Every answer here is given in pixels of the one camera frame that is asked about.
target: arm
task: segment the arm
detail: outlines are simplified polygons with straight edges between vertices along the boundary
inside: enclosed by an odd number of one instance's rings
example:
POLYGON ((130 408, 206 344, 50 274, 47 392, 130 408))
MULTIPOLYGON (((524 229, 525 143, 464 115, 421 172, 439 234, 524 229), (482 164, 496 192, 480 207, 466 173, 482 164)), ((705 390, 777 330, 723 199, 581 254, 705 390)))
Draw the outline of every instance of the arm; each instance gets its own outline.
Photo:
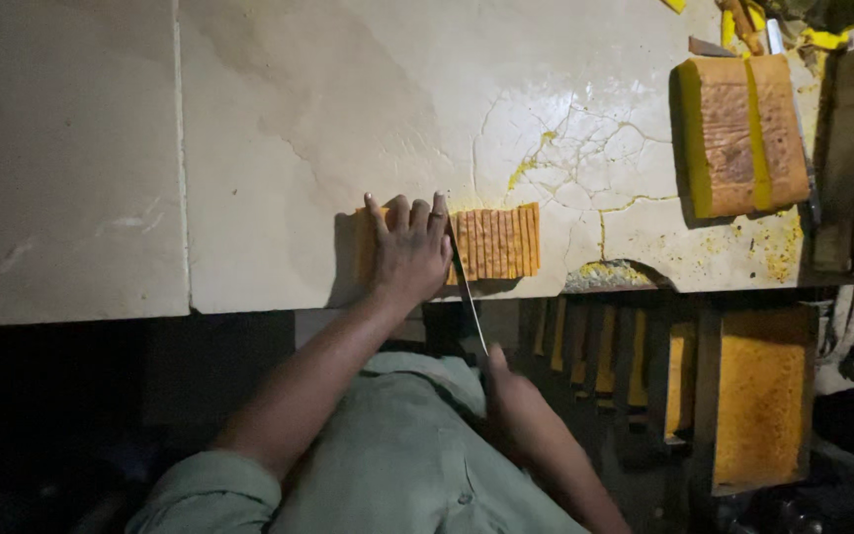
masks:
POLYGON ((411 208, 397 197, 392 230, 370 194, 364 201, 378 234, 371 293, 276 368, 214 445, 255 459, 279 480, 311 445, 351 378, 415 306, 433 297, 450 267, 442 195, 433 196, 433 210, 424 200, 411 208))
POLYGON ((539 390, 513 374, 498 345, 490 346, 491 418, 568 515, 599 534, 630 533, 588 455, 539 390))

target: hand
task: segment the hand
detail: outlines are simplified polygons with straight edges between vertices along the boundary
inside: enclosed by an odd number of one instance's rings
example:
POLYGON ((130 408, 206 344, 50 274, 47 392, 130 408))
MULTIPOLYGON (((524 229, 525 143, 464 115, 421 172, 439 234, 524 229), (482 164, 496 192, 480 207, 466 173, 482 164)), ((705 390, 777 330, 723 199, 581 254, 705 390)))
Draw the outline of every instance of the hand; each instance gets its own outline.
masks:
POLYGON ((390 230, 370 193, 365 193, 364 203, 378 235, 374 292, 412 309, 432 298, 443 285, 454 257, 450 236, 445 233, 443 195, 433 194, 433 210, 424 200, 414 200, 411 207, 403 195, 398 196, 393 210, 397 219, 390 230))
POLYGON ((491 423, 499 434, 505 434, 510 443, 510 454, 533 465, 549 462, 557 452, 578 442, 568 431, 562 419, 546 402, 532 382, 510 370, 497 344, 488 347, 487 385, 488 411, 491 423))

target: left hand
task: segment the left hand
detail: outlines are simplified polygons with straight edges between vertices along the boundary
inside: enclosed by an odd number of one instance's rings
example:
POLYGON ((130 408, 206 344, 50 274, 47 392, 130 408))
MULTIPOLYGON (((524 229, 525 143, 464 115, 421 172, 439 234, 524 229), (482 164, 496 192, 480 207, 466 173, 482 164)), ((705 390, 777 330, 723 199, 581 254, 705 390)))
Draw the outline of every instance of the left hand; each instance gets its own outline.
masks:
POLYGON ((447 204, 439 192, 433 194, 433 209, 421 199, 413 206, 403 195, 396 200, 397 219, 389 230, 381 206, 370 193, 364 195, 378 235, 374 292, 414 308, 436 295, 454 257, 445 232, 447 204))

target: knife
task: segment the knife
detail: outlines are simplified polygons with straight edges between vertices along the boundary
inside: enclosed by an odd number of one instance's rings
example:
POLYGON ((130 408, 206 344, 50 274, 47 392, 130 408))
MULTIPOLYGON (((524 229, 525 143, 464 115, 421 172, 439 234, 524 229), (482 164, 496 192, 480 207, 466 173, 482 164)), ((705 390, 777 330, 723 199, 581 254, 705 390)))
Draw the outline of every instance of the knife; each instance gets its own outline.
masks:
POLYGON ((480 328, 480 319, 476 314, 476 306, 473 304, 473 296, 470 294, 470 285, 467 283, 467 271, 463 268, 463 261, 460 259, 460 249, 457 247, 456 232, 453 231, 453 226, 447 222, 450 229, 450 244, 454 248, 454 269, 457 270, 457 286, 460 288, 460 299, 463 301, 463 307, 467 309, 467 313, 473 319, 473 328, 476 330, 476 335, 480 338, 480 345, 483 346, 483 353, 477 357, 476 365, 480 369, 486 369, 487 361, 490 354, 487 353, 486 340, 483 339, 483 330, 480 328))

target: rectangular block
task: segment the rectangular block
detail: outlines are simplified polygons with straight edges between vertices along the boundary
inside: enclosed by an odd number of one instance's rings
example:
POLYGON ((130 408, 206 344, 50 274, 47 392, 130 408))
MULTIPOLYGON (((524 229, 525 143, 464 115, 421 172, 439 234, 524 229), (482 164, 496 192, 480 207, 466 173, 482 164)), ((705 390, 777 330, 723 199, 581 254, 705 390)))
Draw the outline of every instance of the rectangular block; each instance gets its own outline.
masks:
POLYGON ((700 490, 729 495, 808 474, 814 315, 798 306, 701 318, 693 460, 700 490))

